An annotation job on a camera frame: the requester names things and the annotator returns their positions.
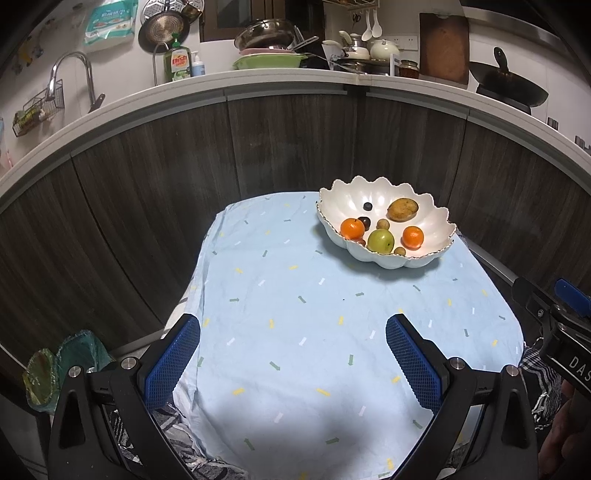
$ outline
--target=potato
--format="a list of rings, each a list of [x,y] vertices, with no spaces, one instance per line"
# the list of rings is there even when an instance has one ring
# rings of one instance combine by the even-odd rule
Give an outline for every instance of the potato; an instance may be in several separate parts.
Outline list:
[[[407,222],[418,212],[418,203],[414,200],[401,198],[388,207],[388,218],[395,222]]]

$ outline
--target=electrical outlet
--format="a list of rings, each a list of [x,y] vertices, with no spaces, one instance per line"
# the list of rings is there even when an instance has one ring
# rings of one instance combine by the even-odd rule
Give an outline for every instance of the electrical outlet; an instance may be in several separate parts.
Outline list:
[[[405,50],[418,50],[418,38],[413,35],[405,35],[403,37]]]
[[[418,37],[413,35],[396,35],[392,41],[400,50],[418,50]]]

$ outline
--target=stainless steel pot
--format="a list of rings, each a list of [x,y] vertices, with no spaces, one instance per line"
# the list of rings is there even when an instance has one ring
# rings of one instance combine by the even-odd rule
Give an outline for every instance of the stainless steel pot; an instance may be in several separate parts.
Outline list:
[[[289,20],[274,18],[257,20],[246,27],[234,40],[238,50],[246,48],[289,47],[296,38],[294,25]]]

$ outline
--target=white countertop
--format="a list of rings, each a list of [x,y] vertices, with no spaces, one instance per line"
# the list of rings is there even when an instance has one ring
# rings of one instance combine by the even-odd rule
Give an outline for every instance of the white countertop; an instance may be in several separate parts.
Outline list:
[[[390,78],[376,75],[357,75],[354,73],[331,72],[328,70],[256,69],[208,74],[203,77],[195,77],[180,82],[166,83],[105,105],[97,111],[89,113],[62,128],[19,160],[0,179],[0,197],[15,185],[22,176],[59,149],[65,147],[81,135],[129,113],[157,103],[199,92],[260,83],[288,82],[319,82],[379,87],[453,102],[468,109],[498,118],[533,135],[544,144],[562,153],[572,162],[571,165],[566,166],[560,165],[560,162],[552,161],[553,164],[565,171],[565,173],[583,187],[585,184],[591,183],[591,156],[579,148],[573,141],[533,116],[477,93],[468,92],[461,88],[443,85],[441,83],[401,77]],[[428,103],[429,98],[425,98],[425,104],[428,105]],[[578,178],[573,175],[573,170],[582,170],[589,177],[586,179]]]

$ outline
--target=scalloped bowl rim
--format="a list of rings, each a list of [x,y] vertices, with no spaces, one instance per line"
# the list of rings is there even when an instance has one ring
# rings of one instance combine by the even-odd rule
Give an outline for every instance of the scalloped bowl rim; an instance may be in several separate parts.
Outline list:
[[[406,257],[405,255],[398,255],[398,254],[395,254],[395,253],[380,254],[380,253],[377,253],[377,252],[372,252],[371,250],[363,247],[363,245],[361,245],[361,244],[359,244],[359,243],[357,243],[357,242],[355,242],[353,240],[346,239],[343,235],[340,234],[339,231],[336,230],[336,228],[334,227],[334,225],[329,222],[329,220],[325,217],[324,213],[322,212],[322,208],[321,208],[321,206],[322,206],[322,191],[323,190],[325,190],[327,192],[332,191],[334,189],[334,187],[335,187],[335,184],[337,182],[341,182],[344,185],[351,185],[355,179],[362,179],[363,181],[367,182],[368,184],[376,183],[378,180],[384,179],[392,187],[408,186],[411,189],[412,193],[414,193],[417,196],[419,195],[418,193],[416,193],[414,191],[413,186],[410,185],[409,183],[406,183],[405,182],[405,183],[400,183],[398,185],[393,185],[386,177],[378,177],[374,181],[369,181],[369,180],[366,180],[361,175],[355,176],[349,183],[346,183],[346,182],[344,182],[343,180],[340,180],[340,179],[336,179],[336,180],[333,181],[332,186],[329,189],[327,189],[327,188],[321,188],[320,189],[320,192],[319,192],[319,201],[316,202],[316,210],[317,210],[317,213],[322,217],[322,219],[324,220],[324,223],[326,225],[329,225],[330,228],[333,230],[333,232],[336,235],[338,235],[339,237],[341,237],[345,242],[348,242],[349,245],[355,244],[355,245],[357,245],[359,247],[362,247],[364,250],[366,250],[367,252],[369,252],[371,256],[376,257],[376,258],[380,258],[380,257],[382,257],[382,258],[384,258],[384,257],[388,257],[388,258],[389,257],[398,257],[398,258],[405,258],[407,260],[407,262],[412,261],[412,260],[422,260],[422,259],[425,259],[425,258],[428,258],[428,257],[434,257],[435,255],[440,255],[440,254],[444,253],[445,251],[447,251],[451,247],[451,245],[453,244],[453,238],[452,237],[455,235],[455,233],[457,231],[457,225],[455,223],[451,223],[449,221],[449,209],[447,207],[437,207],[437,206],[435,206],[435,199],[433,198],[433,195],[431,195],[430,193],[422,193],[421,195],[428,195],[430,197],[431,201],[433,202],[433,206],[434,206],[435,209],[437,209],[437,210],[445,210],[447,212],[446,222],[449,225],[452,225],[453,226],[453,230],[452,230],[451,234],[447,237],[447,244],[444,247],[440,248],[439,250],[434,251],[434,252],[430,252],[430,253],[425,254],[425,255],[421,255],[420,257]]]

